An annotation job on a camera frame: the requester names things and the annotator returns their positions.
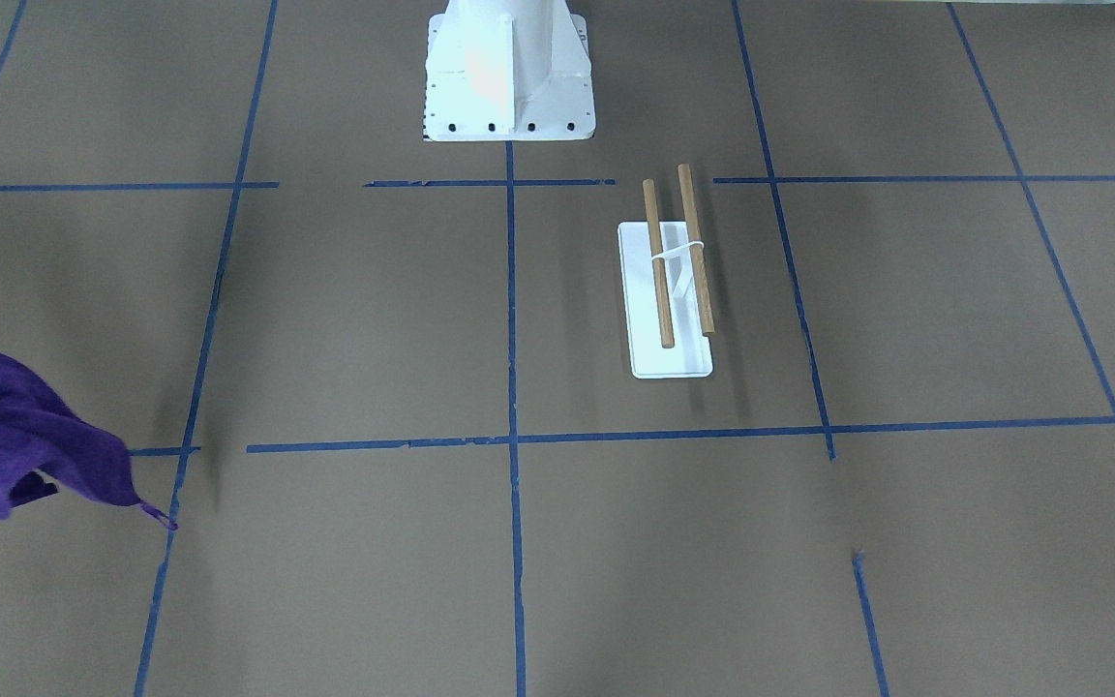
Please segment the purple towel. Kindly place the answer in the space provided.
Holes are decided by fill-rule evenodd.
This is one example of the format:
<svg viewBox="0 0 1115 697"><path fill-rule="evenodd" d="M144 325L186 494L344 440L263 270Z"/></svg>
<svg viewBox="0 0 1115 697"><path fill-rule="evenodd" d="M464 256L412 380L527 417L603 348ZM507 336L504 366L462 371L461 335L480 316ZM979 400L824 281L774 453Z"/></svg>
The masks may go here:
<svg viewBox="0 0 1115 697"><path fill-rule="evenodd" d="M140 497L124 441L84 422L39 375L0 354L0 520L61 488L178 527Z"/></svg>

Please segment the wooden rack bar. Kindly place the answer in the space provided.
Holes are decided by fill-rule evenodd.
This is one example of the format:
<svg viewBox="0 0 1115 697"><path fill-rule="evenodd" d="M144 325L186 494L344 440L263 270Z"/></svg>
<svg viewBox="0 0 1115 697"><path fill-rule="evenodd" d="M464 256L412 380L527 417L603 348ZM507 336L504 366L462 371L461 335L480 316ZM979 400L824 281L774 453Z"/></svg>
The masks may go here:
<svg viewBox="0 0 1115 697"><path fill-rule="evenodd" d="M705 256L698 199L694 184L694 168L690 164L682 163L678 164L677 172L687 232L687 250L690 252L691 268L694 268L694 289L696 308L698 308L696 312L698 312L701 335L711 337L716 333L716 323L711 296L709 296L707 256Z"/></svg>
<svg viewBox="0 0 1115 697"><path fill-rule="evenodd" d="M670 304L667 260L663 258L665 238L662 234L662 221L660 221L659 201L656 195L655 180L646 178L642 182L642 191L650 251L649 261L651 273L653 273L655 304L656 314L658 314L660 343L662 343L663 349L672 349L676 345L676 331L673 331L673 314L672 304Z"/></svg>

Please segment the white towel rack base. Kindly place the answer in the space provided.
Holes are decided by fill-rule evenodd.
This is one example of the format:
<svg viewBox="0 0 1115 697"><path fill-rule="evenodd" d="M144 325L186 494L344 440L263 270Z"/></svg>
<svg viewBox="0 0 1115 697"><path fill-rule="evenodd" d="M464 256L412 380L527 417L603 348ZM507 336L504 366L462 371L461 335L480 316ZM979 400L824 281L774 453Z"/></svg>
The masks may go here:
<svg viewBox="0 0 1115 697"><path fill-rule="evenodd" d="M634 379L707 379L715 370L701 318L694 241L683 222L659 224L655 246L644 221L617 228L631 375Z"/></svg>

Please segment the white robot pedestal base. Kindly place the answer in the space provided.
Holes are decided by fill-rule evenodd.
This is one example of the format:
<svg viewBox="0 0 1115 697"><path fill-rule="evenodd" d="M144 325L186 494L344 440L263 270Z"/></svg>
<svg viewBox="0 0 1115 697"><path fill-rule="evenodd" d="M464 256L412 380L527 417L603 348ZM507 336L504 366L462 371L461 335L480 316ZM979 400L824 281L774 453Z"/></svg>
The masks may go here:
<svg viewBox="0 0 1115 697"><path fill-rule="evenodd" d="M594 137L586 19L566 1L450 1L426 37L424 138Z"/></svg>

